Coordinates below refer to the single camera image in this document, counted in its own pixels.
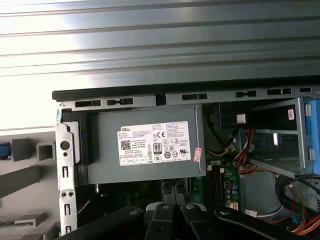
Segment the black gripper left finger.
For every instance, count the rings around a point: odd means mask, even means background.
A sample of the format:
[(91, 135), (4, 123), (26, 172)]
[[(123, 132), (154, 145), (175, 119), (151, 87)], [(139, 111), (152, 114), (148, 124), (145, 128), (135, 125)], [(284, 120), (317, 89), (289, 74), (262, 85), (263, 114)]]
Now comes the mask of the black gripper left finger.
[(60, 236), (59, 240), (172, 240), (174, 208), (158, 204), (148, 223), (140, 208), (127, 206)]

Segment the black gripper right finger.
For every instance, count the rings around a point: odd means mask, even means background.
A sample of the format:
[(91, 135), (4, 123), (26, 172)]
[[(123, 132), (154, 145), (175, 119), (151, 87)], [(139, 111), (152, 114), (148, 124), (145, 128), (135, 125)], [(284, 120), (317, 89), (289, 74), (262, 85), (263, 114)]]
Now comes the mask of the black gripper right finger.
[(228, 207), (217, 208), (213, 214), (194, 203), (180, 209), (196, 240), (309, 239)]

